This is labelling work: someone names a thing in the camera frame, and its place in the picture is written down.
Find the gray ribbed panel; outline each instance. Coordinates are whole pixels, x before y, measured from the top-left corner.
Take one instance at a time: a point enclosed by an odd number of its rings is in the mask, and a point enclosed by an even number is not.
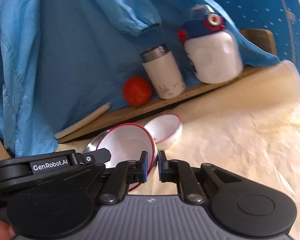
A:
[[[15,240],[28,240],[17,236]],[[128,195],[103,206],[82,231],[65,240],[243,240],[210,219],[205,209],[183,203],[178,196]],[[273,240],[291,240],[280,236]]]

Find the beige tablecloth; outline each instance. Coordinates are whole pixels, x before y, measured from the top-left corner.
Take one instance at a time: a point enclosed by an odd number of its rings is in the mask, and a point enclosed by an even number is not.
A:
[[[300,77],[284,61],[227,87],[190,100],[168,112],[181,117],[183,134],[166,150],[168,159],[199,167],[213,163],[273,187],[297,204],[290,235],[300,240]],[[141,120],[144,125],[150,118]],[[89,140],[59,145],[82,150]],[[174,194],[157,170],[132,194]]]

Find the blue dotted curtain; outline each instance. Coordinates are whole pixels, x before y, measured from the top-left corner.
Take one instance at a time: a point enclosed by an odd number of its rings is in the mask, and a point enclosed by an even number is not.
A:
[[[238,29],[268,29],[274,34],[280,60],[292,61],[300,73],[299,0],[215,0]]]

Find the bottle body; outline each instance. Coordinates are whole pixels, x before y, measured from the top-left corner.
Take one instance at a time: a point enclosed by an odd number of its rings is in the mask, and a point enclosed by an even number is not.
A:
[[[235,38],[228,31],[189,39],[184,48],[198,80],[208,84],[227,82],[239,76],[243,63]]]
[[[186,84],[171,51],[142,65],[160,98],[174,98],[186,90]]]

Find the silver lid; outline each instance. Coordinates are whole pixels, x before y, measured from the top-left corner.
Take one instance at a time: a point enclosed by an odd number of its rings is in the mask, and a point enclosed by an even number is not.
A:
[[[146,51],[142,52],[140,54],[140,56],[141,56],[142,62],[146,63],[146,62],[152,61],[156,58],[159,58],[159,57],[167,54],[168,52],[169,52],[169,50],[168,50],[167,46],[164,43],[162,43],[151,49],[147,49]]]

